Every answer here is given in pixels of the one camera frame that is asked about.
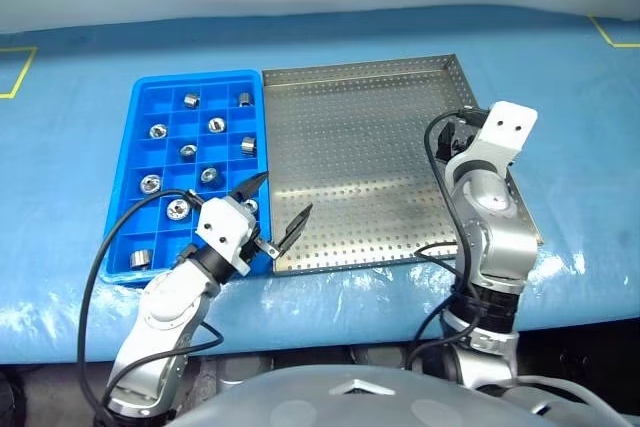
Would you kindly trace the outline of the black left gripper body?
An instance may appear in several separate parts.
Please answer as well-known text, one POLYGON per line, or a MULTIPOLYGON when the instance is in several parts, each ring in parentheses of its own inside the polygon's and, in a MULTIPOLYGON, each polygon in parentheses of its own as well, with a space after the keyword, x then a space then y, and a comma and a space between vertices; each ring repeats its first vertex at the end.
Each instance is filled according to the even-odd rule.
POLYGON ((279 257, 279 248, 261 236, 261 228, 256 224, 250 234, 249 240, 241 248, 241 259, 250 263, 259 254, 264 253, 269 258, 275 260, 279 257))

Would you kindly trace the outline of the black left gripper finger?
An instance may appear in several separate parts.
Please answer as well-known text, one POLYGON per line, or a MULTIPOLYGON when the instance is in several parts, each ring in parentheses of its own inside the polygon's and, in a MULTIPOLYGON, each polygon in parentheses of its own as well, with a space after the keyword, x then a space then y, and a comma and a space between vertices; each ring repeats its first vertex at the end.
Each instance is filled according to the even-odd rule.
POLYGON ((263 183, 268 179, 268 172, 259 172, 242 181, 232 190, 232 197, 237 202, 245 202, 252 198, 261 188, 263 183))
POLYGON ((302 235, 304 228, 311 215, 313 204, 309 203, 302 211, 300 211, 294 219, 285 228, 285 234, 282 240, 277 244, 276 259, 283 257, 286 252, 296 243, 302 235))

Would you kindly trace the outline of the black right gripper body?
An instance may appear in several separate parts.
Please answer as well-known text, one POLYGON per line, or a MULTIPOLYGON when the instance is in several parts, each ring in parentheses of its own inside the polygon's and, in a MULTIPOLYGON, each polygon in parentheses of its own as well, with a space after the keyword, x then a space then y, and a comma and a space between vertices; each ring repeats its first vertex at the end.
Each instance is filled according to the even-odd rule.
POLYGON ((452 141, 455 138, 466 139, 467 137, 470 137, 470 145, 471 145, 480 128, 470 125, 466 123, 464 119, 460 119, 460 118, 455 118, 452 121, 452 123, 454 125, 454 133, 452 136, 452 141))

